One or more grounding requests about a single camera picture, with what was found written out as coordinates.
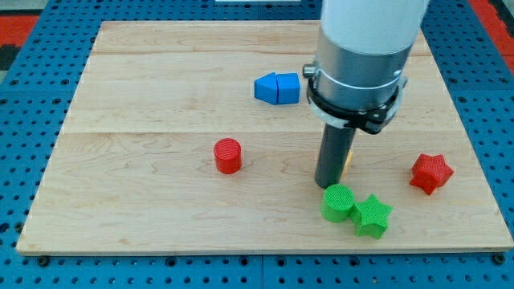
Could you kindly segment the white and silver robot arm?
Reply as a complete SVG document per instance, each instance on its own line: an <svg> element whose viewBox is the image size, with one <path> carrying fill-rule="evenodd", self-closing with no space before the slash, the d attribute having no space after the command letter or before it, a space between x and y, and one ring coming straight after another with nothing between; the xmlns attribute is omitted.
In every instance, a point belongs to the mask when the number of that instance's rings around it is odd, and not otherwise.
<svg viewBox="0 0 514 289"><path fill-rule="evenodd" d="M304 65L312 112L334 128L379 133L393 118L426 0L324 0L314 61Z"/></svg>

